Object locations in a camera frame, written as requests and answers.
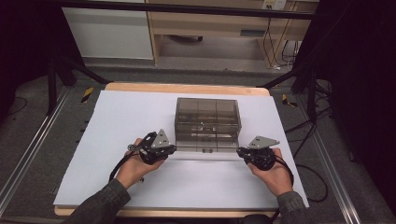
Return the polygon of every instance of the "hand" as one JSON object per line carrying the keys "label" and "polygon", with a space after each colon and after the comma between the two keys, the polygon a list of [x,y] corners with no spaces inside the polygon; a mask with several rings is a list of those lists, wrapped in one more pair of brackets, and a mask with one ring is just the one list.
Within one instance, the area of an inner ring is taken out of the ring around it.
{"label": "hand", "polygon": [[[141,138],[137,138],[134,142],[135,145],[142,141]],[[116,179],[128,189],[133,184],[139,182],[139,180],[151,171],[155,171],[165,162],[165,160],[157,161],[152,165],[145,164],[142,159],[140,159],[139,154],[132,156],[128,161],[126,161],[117,173]]]}
{"label": "hand", "polygon": [[[278,157],[282,158],[279,148],[274,148],[273,151]],[[269,171],[262,171],[251,163],[248,163],[247,166],[250,168],[251,173],[264,181],[265,185],[275,196],[293,191],[288,170],[278,162]]]}

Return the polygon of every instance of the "person's right hand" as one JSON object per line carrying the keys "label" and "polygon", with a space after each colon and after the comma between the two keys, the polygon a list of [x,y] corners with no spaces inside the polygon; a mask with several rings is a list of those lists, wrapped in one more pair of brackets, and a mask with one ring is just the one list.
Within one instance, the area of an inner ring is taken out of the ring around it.
{"label": "person's right hand", "polygon": [[[279,148],[274,148],[273,151],[278,157],[282,158]],[[275,196],[293,191],[288,170],[278,162],[268,171],[262,171],[251,163],[248,163],[247,166],[250,168],[251,173],[264,181],[265,185]]]}

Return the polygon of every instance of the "transparent plastic box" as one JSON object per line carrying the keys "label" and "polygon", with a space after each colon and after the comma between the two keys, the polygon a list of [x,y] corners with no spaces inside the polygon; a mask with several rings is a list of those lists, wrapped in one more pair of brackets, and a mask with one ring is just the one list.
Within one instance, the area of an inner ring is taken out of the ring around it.
{"label": "transparent plastic box", "polygon": [[241,128],[236,100],[177,99],[177,151],[235,152]]}

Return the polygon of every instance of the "floor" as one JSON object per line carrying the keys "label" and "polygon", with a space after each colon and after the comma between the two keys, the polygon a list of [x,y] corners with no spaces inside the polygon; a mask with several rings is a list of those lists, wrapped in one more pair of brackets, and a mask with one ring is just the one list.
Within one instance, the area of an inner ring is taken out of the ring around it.
{"label": "floor", "polygon": [[[103,77],[114,80],[162,82],[162,83],[196,83],[213,85],[264,84],[290,69],[287,65],[280,70],[267,69],[258,51],[257,43],[251,39],[209,38],[202,42],[194,38],[167,36],[163,41],[160,64],[118,64],[109,68],[108,64],[91,64],[91,70]],[[0,210],[2,218],[17,220],[20,223],[57,223],[61,217],[53,213],[52,202],[56,188],[62,182],[63,174],[73,157],[78,140],[91,117],[95,101],[104,87],[89,78],[76,74],[78,83],[70,89],[69,97],[64,103],[56,122],[51,126],[39,150],[34,155],[28,169],[21,179],[19,187],[13,192],[5,210]],[[283,93],[290,94],[292,80],[288,80],[271,89],[276,107],[287,130],[305,121],[304,94],[302,101],[293,107],[282,102]],[[80,102],[87,87],[94,87],[90,100]],[[0,124],[0,188],[7,184],[14,167],[17,166],[30,141],[45,119],[47,110],[47,83],[44,77],[21,85],[17,91],[14,106],[9,115]],[[318,96],[317,111],[329,105],[325,97]],[[384,200],[375,188],[364,167],[351,162],[343,136],[337,129],[336,120],[329,113],[324,113],[318,120],[317,132],[320,134],[335,167],[345,185],[350,200],[358,213],[361,223],[396,223],[395,216],[388,210]],[[301,144],[309,127],[288,133],[292,151]],[[323,163],[318,155],[318,144],[313,137],[308,138],[296,163],[313,168],[329,186],[329,196],[322,203],[310,203],[308,212],[317,223],[346,223],[340,209],[336,193],[331,187]],[[319,199],[324,195],[325,187],[318,177],[305,168],[299,168],[305,191],[309,198]]]}

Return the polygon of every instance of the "person's left hand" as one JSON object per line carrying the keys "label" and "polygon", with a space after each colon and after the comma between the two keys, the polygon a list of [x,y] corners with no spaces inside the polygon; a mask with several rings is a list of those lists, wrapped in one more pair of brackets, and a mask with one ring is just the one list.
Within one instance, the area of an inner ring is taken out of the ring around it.
{"label": "person's left hand", "polygon": [[[142,141],[141,138],[137,138],[134,142],[135,145]],[[165,162],[165,160],[160,160],[152,165],[145,164],[142,159],[140,159],[139,154],[132,156],[128,161],[126,161],[117,173],[116,179],[128,189],[133,184],[139,182],[139,180],[151,171],[157,170]]]}

